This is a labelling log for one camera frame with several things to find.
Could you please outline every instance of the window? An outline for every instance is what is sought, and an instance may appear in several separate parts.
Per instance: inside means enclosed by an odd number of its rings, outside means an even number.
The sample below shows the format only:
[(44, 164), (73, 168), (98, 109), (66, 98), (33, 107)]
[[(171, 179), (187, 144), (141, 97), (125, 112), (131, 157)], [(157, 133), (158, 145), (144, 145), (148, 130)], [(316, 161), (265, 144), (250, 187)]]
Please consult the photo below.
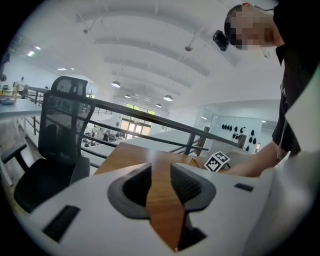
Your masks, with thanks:
[(167, 126), (162, 126), (162, 132), (171, 131), (171, 130), (173, 130), (173, 128), (167, 127)]
[[(130, 109), (138, 110), (141, 112), (145, 112), (151, 115), (155, 115), (156, 112), (146, 109), (144, 107), (136, 106), (130, 103), (126, 103), (125, 106)], [(152, 123), (149, 121), (145, 121), (143, 119), (132, 117), (129, 115), (123, 115), (121, 121), (121, 129), (131, 131), (134, 133), (142, 134), (142, 135), (149, 135)], [(126, 135), (126, 139), (134, 138), (135, 136), (131, 134)]]
[(92, 99), (95, 99), (96, 98), (96, 95), (94, 95), (94, 94), (87, 94), (86, 95), (88, 98), (92, 98)]

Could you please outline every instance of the office chair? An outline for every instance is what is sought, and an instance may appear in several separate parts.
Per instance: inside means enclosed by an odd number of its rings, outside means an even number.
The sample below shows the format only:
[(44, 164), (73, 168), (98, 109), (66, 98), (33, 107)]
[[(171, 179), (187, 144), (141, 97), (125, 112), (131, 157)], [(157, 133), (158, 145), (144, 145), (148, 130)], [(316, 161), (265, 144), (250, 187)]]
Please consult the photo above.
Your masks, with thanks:
[(89, 176), (90, 160), (81, 155), (81, 142), (95, 104), (86, 97), (87, 81), (61, 76), (42, 103), (38, 150), (44, 157), (28, 167), (17, 143), (1, 156), (3, 163), (15, 157), (24, 174), (14, 199), (28, 213), (74, 182)]

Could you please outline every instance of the wooden desk surface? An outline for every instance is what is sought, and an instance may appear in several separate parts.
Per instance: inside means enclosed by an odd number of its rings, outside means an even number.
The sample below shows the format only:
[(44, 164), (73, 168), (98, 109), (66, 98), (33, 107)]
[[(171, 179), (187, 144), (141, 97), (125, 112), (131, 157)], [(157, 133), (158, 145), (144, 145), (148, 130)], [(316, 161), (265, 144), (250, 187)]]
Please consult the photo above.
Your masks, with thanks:
[(171, 186), (171, 163), (190, 164), (195, 159), (202, 168), (203, 157), (187, 156), (120, 143), (102, 163), (94, 175), (116, 169), (143, 164), (152, 164), (152, 185), (147, 195), (146, 208), (150, 224), (157, 234), (173, 250), (178, 247), (185, 210)]

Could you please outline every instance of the person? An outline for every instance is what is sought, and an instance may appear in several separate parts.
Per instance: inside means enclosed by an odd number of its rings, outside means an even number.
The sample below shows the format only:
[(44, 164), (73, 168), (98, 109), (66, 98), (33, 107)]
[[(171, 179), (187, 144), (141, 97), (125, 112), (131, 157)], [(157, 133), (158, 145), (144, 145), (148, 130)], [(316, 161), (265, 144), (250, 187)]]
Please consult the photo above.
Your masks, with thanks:
[(280, 65), (284, 62), (284, 74), (280, 86), (279, 118), (272, 141), (249, 162), (222, 173), (257, 177), (265, 169), (277, 165), (288, 152), (291, 157), (300, 151), (285, 114), (308, 85), (319, 64), (319, 47), (312, 41), (318, 34), (317, 11), (318, 8), (310, 4), (282, 0), (274, 8), (273, 15), (250, 3), (236, 5), (228, 12), (224, 22), (228, 41), (242, 50), (257, 46), (277, 47), (275, 51)]
[(103, 140), (108, 142), (109, 141), (109, 135), (108, 135), (108, 132), (105, 131), (104, 134), (103, 134)]
[(21, 81), (16, 81), (14, 86), (17, 88), (19, 94), (22, 96), (22, 99), (25, 98), (24, 90), (25, 90), (25, 78), (21, 77)]

